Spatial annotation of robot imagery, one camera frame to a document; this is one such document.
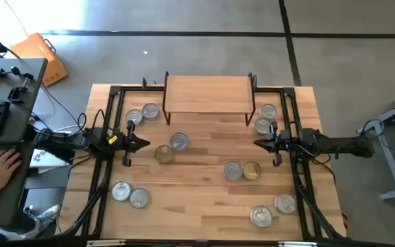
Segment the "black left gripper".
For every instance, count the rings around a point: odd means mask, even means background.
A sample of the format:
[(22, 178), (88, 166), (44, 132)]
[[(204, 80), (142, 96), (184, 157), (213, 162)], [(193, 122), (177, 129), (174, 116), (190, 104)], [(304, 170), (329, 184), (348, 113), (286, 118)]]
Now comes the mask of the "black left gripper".
[[(123, 160), (122, 160), (122, 165), (124, 165), (126, 167), (130, 167), (132, 164), (132, 161), (130, 159), (132, 135), (134, 134), (135, 125), (131, 121), (127, 122), (126, 130), (127, 130), (126, 133), (116, 132), (115, 134), (113, 134), (113, 136), (117, 137), (117, 140), (114, 143), (112, 143), (111, 146), (114, 150), (124, 150), (125, 151), (125, 154), (124, 154)], [(148, 140), (141, 139), (141, 138), (137, 137), (136, 135), (134, 135), (134, 142), (139, 143), (139, 144), (150, 144), (150, 142)], [(141, 149), (147, 148), (148, 146), (149, 145), (139, 145), (139, 146), (135, 147), (134, 153), (138, 152)]]

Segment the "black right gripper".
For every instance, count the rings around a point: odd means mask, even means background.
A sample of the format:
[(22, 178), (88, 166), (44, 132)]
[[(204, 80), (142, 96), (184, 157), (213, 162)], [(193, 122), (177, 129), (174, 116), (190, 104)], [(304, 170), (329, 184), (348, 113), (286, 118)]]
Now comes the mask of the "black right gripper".
[[(289, 143), (291, 141), (291, 133), (289, 130), (281, 130), (277, 133), (278, 124), (276, 121), (272, 121), (270, 124), (270, 134), (272, 143), (272, 152), (274, 153), (273, 165), (278, 167), (282, 163), (282, 156), (280, 151), (288, 152)], [(255, 145), (264, 149), (267, 153), (270, 152), (270, 148), (267, 146), (266, 142), (269, 142), (270, 136), (267, 134), (260, 139), (254, 140)]]

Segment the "silver-lid green-label tuna can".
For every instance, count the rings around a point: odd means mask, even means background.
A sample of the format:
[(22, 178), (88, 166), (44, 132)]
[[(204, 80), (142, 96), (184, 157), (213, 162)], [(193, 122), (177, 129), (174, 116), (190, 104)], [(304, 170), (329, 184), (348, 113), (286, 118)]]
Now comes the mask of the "silver-lid green-label tuna can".
[(258, 118), (254, 122), (254, 130), (258, 134), (269, 134), (271, 123), (264, 118)]
[(250, 221), (261, 228), (271, 226), (272, 212), (265, 206), (254, 207), (250, 212)]

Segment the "gold-lid green-label tuna can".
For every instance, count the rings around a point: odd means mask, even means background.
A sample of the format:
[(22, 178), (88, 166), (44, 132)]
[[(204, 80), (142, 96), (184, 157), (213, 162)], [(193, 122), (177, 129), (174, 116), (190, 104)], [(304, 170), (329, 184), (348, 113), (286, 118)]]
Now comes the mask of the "gold-lid green-label tuna can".
[(154, 157), (160, 164), (168, 164), (173, 160), (173, 150), (168, 145), (160, 145), (156, 148)]
[(261, 176), (261, 167), (253, 161), (247, 162), (243, 166), (243, 176), (248, 180), (256, 180)]

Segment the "silver-lid blue-white tuna can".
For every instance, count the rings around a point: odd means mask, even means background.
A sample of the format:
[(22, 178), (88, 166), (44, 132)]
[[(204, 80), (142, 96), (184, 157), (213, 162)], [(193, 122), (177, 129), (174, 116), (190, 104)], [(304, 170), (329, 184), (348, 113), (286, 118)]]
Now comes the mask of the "silver-lid blue-white tuna can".
[(112, 198), (116, 201), (123, 202), (126, 201), (130, 194), (132, 188), (131, 185), (124, 181), (119, 181), (114, 184), (111, 190)]
[(170, 146), (175, 151), (184, 151), (189, 145), (189, 140), (186, 134), (177, 132), (170, 138)]
[(135, 126), (139, 126), (143, 121), (142, 112), (138, 109), (129, 110), (125, 115), (126, 122), (131, 121)]
[(235, 161), (224, 165), (224, 176), (227, 180), (239, 180), (243, 176), (243, 167)]

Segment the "silver-lid yellow-blue tuna can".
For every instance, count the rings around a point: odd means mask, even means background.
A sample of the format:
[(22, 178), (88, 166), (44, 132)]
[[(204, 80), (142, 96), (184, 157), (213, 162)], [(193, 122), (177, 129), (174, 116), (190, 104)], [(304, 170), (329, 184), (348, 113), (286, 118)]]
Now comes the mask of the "silver-lid yellow-blue tuna can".
[(261, 106), (259, 114), (261, 118), (267, 119), (267, 120), (275, 120), (277, 117), (278, 111), (273, 104), (264, 104)]
[(295, 199), (288, 194), (277, 195), (274, 199), (274, 206), (281, 213), (286, 213), (286, 214), (293, 213), (297, 207)]
[(142, 116), (146, 120), (153, 121), (158, 118), (159, 116), (159, 109), (158, 106), (154, 103), (148, 103), (142, 107)]
[(142, 209), (149, 202), (149, 193), (144, 188), (136, 188), (131, 192), (129, 201), (132, 207)]

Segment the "white box with logo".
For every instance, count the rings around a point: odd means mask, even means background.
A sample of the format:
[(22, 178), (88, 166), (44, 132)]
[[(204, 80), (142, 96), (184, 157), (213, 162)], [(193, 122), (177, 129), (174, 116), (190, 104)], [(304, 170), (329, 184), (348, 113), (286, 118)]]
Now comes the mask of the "white box with logo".
[(30, 168), (48, 169), (56, 167), (67, 166), (68, 163), (56, 158), (53, 154), (50, 154), (44, 150), (35, 149), (32, 154), (32, 158), (29, 164)]

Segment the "person's shoe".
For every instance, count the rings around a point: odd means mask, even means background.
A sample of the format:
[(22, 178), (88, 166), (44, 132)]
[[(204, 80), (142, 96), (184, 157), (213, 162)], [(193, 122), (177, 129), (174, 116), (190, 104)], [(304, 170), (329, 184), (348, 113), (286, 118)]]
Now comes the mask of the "person's shoe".
[(32, 214), (28, 207), (24, 210), (27, 219), (33, 226), (25, 233), (21, 234), (23, 239), (33, 239), (38, 237), (51, 223), (55, 222), (60, 214), (61, 206), (59, 204), (53, 205), (40, 215)]

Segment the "large black desk clamp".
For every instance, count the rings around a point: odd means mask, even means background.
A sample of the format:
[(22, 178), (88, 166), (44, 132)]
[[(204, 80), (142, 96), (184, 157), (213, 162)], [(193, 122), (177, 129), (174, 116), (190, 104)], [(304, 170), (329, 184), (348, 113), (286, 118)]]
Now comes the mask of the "large black desk clamp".
[(22, 85), (13, 87), (7, 98), (7, 100), (13, 104), (23, 104), (25, 102), (22, 95), (29, 91), (27, 83), (34, 79), (34, 76), (27, 72), (20, 74), (19, 77), (23, 78)]

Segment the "dark grey desk panel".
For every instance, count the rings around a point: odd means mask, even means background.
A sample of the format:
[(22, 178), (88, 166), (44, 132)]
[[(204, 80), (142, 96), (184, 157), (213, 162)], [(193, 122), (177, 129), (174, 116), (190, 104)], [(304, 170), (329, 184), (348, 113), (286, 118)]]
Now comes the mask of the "dark grey desk panel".
[(22, 142), (17, 145), (0, 144), (0, 150), (11, 148), (16, 148), (21, 153), (22, 164), (16, 169), (6, 187), (0, 192), (0, 226), (8, 226), (15, 221), (21, 207), (21, 196), (34, 151), (31, 142)]

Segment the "wooden shelf with black frame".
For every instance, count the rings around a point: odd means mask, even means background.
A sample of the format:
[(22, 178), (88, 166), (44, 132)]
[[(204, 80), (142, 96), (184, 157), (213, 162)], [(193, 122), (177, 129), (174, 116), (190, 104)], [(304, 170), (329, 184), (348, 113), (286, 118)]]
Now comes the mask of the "wooden shelf with black frame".
[(165, 73), (162, 111), (167, 124), (172, 113), (243, 114), (248, 126), (256, 110), (257, 78)]

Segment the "silver table edge bracket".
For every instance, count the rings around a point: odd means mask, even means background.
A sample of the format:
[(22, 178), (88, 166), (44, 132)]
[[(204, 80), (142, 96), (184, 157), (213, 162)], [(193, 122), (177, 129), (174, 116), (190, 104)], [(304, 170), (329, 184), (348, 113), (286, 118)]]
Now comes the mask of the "silver table edge bracket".
[(278, 242), (278, 247), (318, 247), (315, 242)]
[(125, 246), (126, 241), (122, 239), (97, 239), (87, 241), (86, 247), (112, 247)]

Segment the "grey metal desk frame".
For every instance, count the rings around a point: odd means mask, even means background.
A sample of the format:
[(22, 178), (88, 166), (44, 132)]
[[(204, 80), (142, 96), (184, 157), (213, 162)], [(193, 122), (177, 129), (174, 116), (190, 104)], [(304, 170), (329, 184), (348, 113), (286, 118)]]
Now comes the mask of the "grey metal desk frame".
[[(356, 130), (357, 134), (364, 135), (367, 131), (373, 131), (375, 133), (374, 139), (377, 139), (382, 148), (386, 163), (391, 171), (392, 177), (395, 182), (395, 160), (393, 156), (392, 148), (387, 144), (384, 136), (385, 127), (387, 124), (391, 124), (395, 119), (395, 106), (387, 109), (384, 113), (379, 115), (376, 119), (367, 120), (364, 125)], [(395, 190), (382, 193), (380, 196), (382, 200), (395, 199)]]

